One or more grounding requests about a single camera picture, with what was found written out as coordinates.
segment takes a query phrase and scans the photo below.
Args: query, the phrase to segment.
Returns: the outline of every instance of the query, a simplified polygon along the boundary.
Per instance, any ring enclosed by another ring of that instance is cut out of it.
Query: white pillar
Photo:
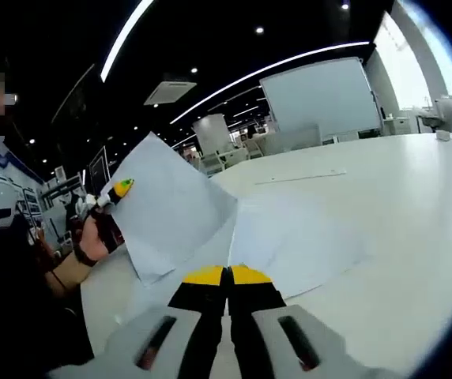
[[[223,114],[209,114],[193,124],[193,130],[204,155],[232,149],[228,126]]]

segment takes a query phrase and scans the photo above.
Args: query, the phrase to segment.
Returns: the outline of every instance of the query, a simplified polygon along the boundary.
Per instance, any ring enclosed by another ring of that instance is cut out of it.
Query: black ceiling
[[[367,58],[372,45],[299,59],[230,88],[170,125],[198,101],[257,69],[321,47],[372,41],[392,0],[352,0],[348,11],[341,9],[341,0],[155,0],[131,31],[103,83],[100,71],[108,51],[138,3],[10,2],[4,8],[0,71],[6,73],[6,91],[17,93],[18,102],[0,121],[4,126],[0,129],[8,146],[45,180],[61,164],[69,174],[85,168],[104,144],[109,159],[121,160],[150,130],[173,145],[190,135],[198,116],[256,87],[261,77],[323,59]],[[254,32],[257,26],[265,29],[262,36]],[[190,73],[192,67],[198,68],[196,74]],[[187,78],[198,85],[175,103],[144,106],[165,77]],[[234,114],[253,104],[260,108],[246,118],[263,117],[268,108],[257,101],[261,97],[262,90],[256,88],[213,112],[224,113],[231,124],[239,121]],[[29,145],[30,138],[36,143]]]

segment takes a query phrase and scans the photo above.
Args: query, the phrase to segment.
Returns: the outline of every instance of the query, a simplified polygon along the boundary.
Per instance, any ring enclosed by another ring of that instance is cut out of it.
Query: gray gripper part
[[[276,379],[339,379],[369,378],[398,379],[399,376],[384,369],[360,365],[345,352],[345,340],[336,332],[309,314],[301,306],[285,306],[252,313],[265,341]],[[290,317],[312,346],[318,365],[304,371],[281,320]]]
[[[201,314],[171,307],[152,308],[109,338],[105,352],[82,366],[64,366],[49,373],[65,379],[177,378],[187,343]],[[136,365],[141,354],[167,317],[175,323],[157,352],[150,370]]]

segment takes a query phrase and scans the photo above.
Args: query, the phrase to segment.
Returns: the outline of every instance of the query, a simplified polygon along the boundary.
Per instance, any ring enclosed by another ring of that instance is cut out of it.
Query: table surface
[[[350,141],[248,160],[212,180],[244,197],[260,178],[331,170],[346,174],[265,186],[312,193],[367,236],[369,258],[287,303],[300,304],[341,334],[347,352],[364,365],[408,374],[452,322],[452,141],[434,134]],[[124,246],[82,284],[95,354],[126,322],[137,285]]]

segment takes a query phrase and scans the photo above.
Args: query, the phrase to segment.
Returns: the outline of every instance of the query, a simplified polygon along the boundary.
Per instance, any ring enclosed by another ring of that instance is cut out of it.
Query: bracelet
[[[73,247],[73,252],[75,253],[75,257],[77,257],[77,260],[86,266],[92,267],[97,263],[97,261],[93,261],[89,258],[78,244]]]

